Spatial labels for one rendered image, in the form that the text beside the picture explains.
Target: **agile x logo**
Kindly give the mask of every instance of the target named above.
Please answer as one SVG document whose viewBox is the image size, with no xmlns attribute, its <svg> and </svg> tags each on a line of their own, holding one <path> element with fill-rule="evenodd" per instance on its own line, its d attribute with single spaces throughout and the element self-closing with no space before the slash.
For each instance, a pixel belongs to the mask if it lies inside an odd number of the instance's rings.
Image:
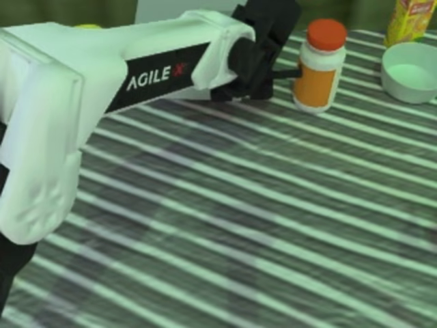
<svg viewBox="0 0 437 328">
<path fill-rule="evenodd" d="M 128 76 L 106 113 L 193 86 L 191 74 L 208 46 L 199 44 L 127 61 Z"/>
</svg>

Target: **bowl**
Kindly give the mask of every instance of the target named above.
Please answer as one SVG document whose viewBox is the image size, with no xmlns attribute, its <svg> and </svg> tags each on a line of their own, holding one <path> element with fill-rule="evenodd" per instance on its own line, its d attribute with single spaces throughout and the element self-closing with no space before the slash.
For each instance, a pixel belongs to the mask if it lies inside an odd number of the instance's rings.
<svg viewBox="0 0 437 328">
<path fill-rule="evenodd" d="M 384 90 L 409 104 L 428 103 L 437 96 L 437 47 L 418 42 L 396 44 L 382 56 Z"/>
</svg>

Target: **yellow package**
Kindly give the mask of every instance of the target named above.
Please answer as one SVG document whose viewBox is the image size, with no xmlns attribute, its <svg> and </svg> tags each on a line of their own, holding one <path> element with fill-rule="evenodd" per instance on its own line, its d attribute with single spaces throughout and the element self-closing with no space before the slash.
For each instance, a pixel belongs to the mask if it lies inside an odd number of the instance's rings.
<svg viewBox="0 0 437 328">
<path fill-rule="evenodd" d="M 396 0 L 384 44 L 389 47 L 423 37 L 437 0 Z"/>
</svg>

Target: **striped tablecloth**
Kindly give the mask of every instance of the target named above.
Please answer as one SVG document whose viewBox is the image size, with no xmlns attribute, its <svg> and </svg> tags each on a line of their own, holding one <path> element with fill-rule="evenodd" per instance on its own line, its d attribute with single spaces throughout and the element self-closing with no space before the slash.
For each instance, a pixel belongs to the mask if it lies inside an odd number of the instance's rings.
<svg viewBox="0 0 437 328">
<path fill-rule="evenodd" d="M 280 81 L 268 103 L 166 100 L 103 120 L 73 213 L 0 326 L 437 327 L 437 102 L 381 90 L 381 35 L 347 47 L 318 117 Z"/>
</svg>

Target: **table surface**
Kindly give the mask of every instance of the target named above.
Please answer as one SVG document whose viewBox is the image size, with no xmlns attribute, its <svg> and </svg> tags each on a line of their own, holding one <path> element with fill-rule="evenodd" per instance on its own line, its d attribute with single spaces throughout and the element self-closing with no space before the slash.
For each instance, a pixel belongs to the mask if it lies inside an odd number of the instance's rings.
<svg viewBox="0 0 437 328">
<path fill-rule="evenodd" d="M 347 48 L 317 117 L 280 81 L 269 102 L 163 100 L 101 121 L 73 213 L 1 326 L 437 327 L 437 101 L 382 91 L 381 35 Z"/>
</svg>

